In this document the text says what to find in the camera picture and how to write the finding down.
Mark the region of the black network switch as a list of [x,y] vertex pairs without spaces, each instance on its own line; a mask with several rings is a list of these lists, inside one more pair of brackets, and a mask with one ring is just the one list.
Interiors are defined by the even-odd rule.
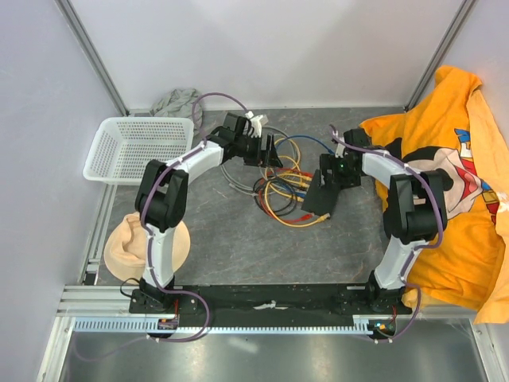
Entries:
[[326,214],[331,216],[335,210],[339,193],[340,185],[333,180],[332,175],[329,173],[323,175],[320,170],[316,170],[301,204],[301,209],[317,216]]

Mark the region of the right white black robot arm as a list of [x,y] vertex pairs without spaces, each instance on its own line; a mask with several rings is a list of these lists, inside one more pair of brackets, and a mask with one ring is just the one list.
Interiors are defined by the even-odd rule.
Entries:
[[416,170],[389,150],[372,146],[360,128],[331,132],[336,152],[321,155],[308,191],[317,199],[317,215],[331,215],[340,191],[360,185],[363,176],[387,188],[383,228],[389,244],[369,275],[363,299],[379,314],[401,302],[407,275],[421,251],[441,243],[447,225],[442,177],[436,170]]

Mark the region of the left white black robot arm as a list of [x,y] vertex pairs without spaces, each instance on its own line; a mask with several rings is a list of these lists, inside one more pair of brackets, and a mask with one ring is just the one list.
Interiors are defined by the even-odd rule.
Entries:
[[217,127],[202,142],[169,162],[147,163],[135,208],[146,233],[146,265],[138,284],[147,304],[158,313],[172,309],[175,295],[173,242],[177,225],[183,220],[188,186],[207,171],[239,157],[246,166],[282,167],[274,137],[243,133],[243,128]]

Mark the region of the grey crumpled cloth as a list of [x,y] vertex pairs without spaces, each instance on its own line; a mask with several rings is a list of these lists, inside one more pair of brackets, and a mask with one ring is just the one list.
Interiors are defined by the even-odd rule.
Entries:
[[174,88],[150,108],[154,117],[186,118],[193,121],[196,129],[203,123],[203,109],[196,101],[200,93],[195,88]]

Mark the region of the orange cartoon print shirt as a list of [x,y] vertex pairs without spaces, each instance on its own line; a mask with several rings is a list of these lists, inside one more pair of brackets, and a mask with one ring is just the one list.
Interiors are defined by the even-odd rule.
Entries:
[[508,321],[508,148],[482,94],[481,79],[444,65],[413,109],[361,123],[376,146],[444,183],[441,246],[417,257],[403,301],[448,303],[478,324]]

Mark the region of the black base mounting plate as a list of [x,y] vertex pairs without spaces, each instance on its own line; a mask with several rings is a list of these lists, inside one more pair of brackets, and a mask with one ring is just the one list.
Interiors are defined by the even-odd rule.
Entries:
[[129,312],[149,316],[176,314],[178,321],[199,327],[220,323],[347,325],[355,316],[411,313],[399,294],[370,300],[361,284],[210,285],[182,289],[191,294],[176,294],[168,309],[136,289]]

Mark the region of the white perforated plastic basket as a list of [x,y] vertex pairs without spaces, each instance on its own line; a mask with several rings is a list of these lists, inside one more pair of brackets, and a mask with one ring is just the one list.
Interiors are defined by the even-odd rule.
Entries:
[[191,149],[191,119],[111,117],[93,138],[83,176],[108,185],[139,185],[151,160],[167,162]]

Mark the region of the beige bucket hat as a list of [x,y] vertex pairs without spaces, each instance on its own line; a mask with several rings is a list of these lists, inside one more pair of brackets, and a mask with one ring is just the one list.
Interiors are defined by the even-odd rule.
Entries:
[[[179,270],[190,251],[190,235],[184,222],[175,231],[173,243],[173,270]],[[130,279],[130,284],[139,280],[146,265],[146,232],[138,212],[127,214],[110,234],[103,251],[108,271],[118,280]]]

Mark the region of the right aluminium frame post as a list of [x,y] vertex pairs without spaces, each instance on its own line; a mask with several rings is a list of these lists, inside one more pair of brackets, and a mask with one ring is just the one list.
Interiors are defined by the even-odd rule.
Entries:
[[403,107],[404,111],[408,111],[415,107],[418,104],[420,98],[425,94],[425,90],[433,79],[435,71],[441,66],[448,51],[451,49],[454,41],[460,33],[463,25],[468,20],[468,17],[476,4],[477,0],[463,0],[460,3],[452,21],[449,23],[449,26],[445,31],[445,34],[441,38],[438,46],[430,58],[429,63],[425,67],[425,71],[420,77],[416,87],[412,91],[408,102]]

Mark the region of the aluminium frame post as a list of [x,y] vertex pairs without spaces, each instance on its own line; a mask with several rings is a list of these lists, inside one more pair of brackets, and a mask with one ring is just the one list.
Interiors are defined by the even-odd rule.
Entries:
[[420,77],[416,87],[412,91],[408,102],[403,107],[404,111],[408,111],[415,107],[418,104],[420,98],[425,94],[425,90],[433,79],[435,71],[441,66],[448,51],[451,49],[454,41],[460,33],[463,25],[468,20],[468,17],[476,4],[477,0],[463,0],[460,3],[452,21],[449,23],[449,26],[445,31],[445,34],[441,38],[438,46],[430,58],[429,63],[425,67],[425,71]]
[[95,74],[98,76],[104,90],[114,104],[115,109],[120,115],[128,116],[130,114],[130,110],[122,99],[119,90],[115,86],[110,73],[103,63],[103,60],[94,46],[94,43],[92,42],[92,39],[90,38],[74,5],[69,0],[56,0],[55,3],[64,16],[69,28],[73,32],[80,48],[84,51],[86,58],[91,64]]

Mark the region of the left aluminium frame post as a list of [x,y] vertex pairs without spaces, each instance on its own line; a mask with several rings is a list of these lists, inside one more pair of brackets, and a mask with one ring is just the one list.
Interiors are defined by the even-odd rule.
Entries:
[[103,63],[103,60],[94,46],[94,43],[92,42],[92,39],[90,38],[74,5],[69,0],[56,0],[55,3],[64,16],[69,28],[73,32],[80,48],[84,51],[86,58],[91,64],[95,74],[98,76],[104,90],[114,104],[115,109],[120,115],[128,116],[130,114],[130,110],[122,99],[119,90],[115,86],[110,73]]

